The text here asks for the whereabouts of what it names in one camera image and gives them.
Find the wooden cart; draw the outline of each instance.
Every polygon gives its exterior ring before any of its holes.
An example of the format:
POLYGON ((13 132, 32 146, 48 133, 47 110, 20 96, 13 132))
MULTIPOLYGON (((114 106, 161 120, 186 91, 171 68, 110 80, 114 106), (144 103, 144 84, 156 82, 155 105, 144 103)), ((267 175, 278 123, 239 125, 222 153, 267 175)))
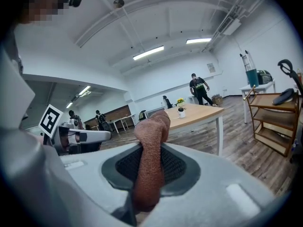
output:
POLYGON ((283 156, 287 156, 294 143, 298 118, 299 94, 295 93, 291 102, 273 105, 273 100, 279 93, 257 94, 255 87, 243 100, 247 100, 250 107, 254 139, 271 147, 283 156))

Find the white ceiling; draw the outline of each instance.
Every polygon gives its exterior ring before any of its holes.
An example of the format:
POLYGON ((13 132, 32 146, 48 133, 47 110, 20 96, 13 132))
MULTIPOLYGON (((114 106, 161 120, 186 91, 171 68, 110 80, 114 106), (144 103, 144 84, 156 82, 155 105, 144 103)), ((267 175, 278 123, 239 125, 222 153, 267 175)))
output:
MULTIPOLYGON (((46 81, 26 80, 27 84, 35 93, 35 98, 27 109, 28 118, 22 121, 22 128, 27 129, 37 126, 49 104, 61 111, 66 111, 66 106, 76 94, 85 87, 81 85, 53 83, 46 81)), ((102 93, 103 89, 91 87, 91 92, 102 93)), ((78 98, 73 105, 77 106, 91 98, 93 95, 78 98)))
POLYGON ((228 12, 249 15, 261 0, 82 0, 55 16, 57 26, 84 50, 127 73, 175 56, 201 52, 206 43, 189 38, 213 37, 228 12), (163 52, 134 61, 133 56, 164 45, 163 52))

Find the blue container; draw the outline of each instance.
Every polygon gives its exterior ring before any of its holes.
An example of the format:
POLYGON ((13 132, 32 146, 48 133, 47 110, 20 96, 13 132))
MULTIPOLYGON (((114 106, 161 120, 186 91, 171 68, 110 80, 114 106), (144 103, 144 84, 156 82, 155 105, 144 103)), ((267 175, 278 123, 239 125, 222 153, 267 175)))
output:
POLYGON ((254 85, 256 87, 259 86, 258 75, 257 75, 256 69, 247 71, 246 75, 248 77, 248 81, 250 82, 250 87, 253 87, 254 85))

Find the brown cloth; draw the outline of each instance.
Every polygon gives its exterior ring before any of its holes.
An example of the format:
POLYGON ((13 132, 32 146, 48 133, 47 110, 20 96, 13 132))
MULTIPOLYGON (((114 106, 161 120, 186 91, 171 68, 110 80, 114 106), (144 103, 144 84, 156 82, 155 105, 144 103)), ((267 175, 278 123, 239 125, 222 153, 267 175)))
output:
POLYGON ((133 205, 137 211, 151 211, 159 202, 160 188, 164 185, 160 145, 167 140, 169 127, 169 116, 159 111, 140 122, 134 130, 143 146, 133 192, 133 205))

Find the box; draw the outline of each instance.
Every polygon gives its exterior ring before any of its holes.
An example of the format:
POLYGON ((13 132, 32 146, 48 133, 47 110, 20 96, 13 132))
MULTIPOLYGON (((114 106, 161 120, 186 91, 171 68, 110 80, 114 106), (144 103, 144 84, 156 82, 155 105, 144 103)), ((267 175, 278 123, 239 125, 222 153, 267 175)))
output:
POLYGON ((217 94, 212 96, 212 101, 214 104, 221 105, 223 103, 223 98, 219 94, 217 94))
POLYGON ((221 105, 223 103, 223 98, 216 98, 215 101, 213 101, 214 104, 217 104, 217 105, 221 105))

